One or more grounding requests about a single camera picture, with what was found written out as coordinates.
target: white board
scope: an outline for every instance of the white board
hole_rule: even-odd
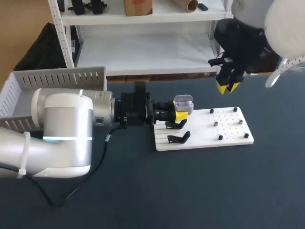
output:
[[[191,136],[186,143],[168,143],[168,135],[182,137],[187,131],[191,132]],[[223,136],[222,140],[218,140],[220,135]],[[254,142],[239,107],[236,112],[234,112],[234,107],[214,108],[213,114],[210,113],[210,109],[194,110],[188,116],[187,123],[182,130],[166,129],[165,122],[157,121],[154,126],[154,136],[158,151],[238,146]]]

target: dark blue table surface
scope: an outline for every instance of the dark blue table surface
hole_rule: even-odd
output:
[[[254,136],[249,146],[157,152],[148,127],[113,134],[104,164],[61,208],[29,181],[0,180],[1,229],[305,228],[305,75],[271,89],[247,77],[232,94],[214,79],[148,83],[157,101],[191,94],[194,108],[241,107]],[[132,83],[109,84],[115,97]],[[107,130],[94,130],[92,166]],[[38,179],[54,200],[83,177]]]

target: black object on shelf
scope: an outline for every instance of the black object on shelf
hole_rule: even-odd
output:
[[[88,4],[84,4],[82,0],[71,0],[72,7],[69,7],[68,10],[73,10],[76,15],[85,14],[85,7],[89,7]]]
[[[93,14],[102,14],[107,7],[102,0],[91,0],[91,9]]]
[[[198,8],[201,9],[202,11],[207,11],[209,9],[206,5],[202,3],[198,4]]]

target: white pegboard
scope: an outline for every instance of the white pegboard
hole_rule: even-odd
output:
[[[168,135],[182,137],[187,131],[191,136],[186,143],[168,143]],[[220,135],[223,136],[222,140],[218,140]],[[182,130],[166,129],[165,122],[157,121],[154,136],[158,151],[248,145],[254,142],[239,107],[236,112],[234,107],[214,108],[213,114],[210,109],[194,110]]]
[[[72,60],[72,55],[70,55],[71,47],[69,47],[65,29],[62,24],[61,13],[58,8],[57,0],[48,0],[48,1],[49,1],[49,6],[50,6],[51,14],[53,17],[53,21],[55,24],[57,36],[58,36],[59,42],[61,44],[61,51],[62,51],[63,57],[65,59],[67,68],[74,68],[74,62]]]

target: black bracket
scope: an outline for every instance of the black bracket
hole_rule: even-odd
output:
[[[191,132],[187,131],[183,137],[176,137],[173,135],[168,135],[167,140],[168,140],[168,143],[184,144],[184,143],[186,143],[186,141],[189,139],[190,136],[191,136]]]
[[[186,122],[187,122],[187,119],[184,119],[180,123],[165,122],[165,125],[166,125],[166,129],[170,128],[170,129],[181,130],[184,127],[184,125],[186,124]]]

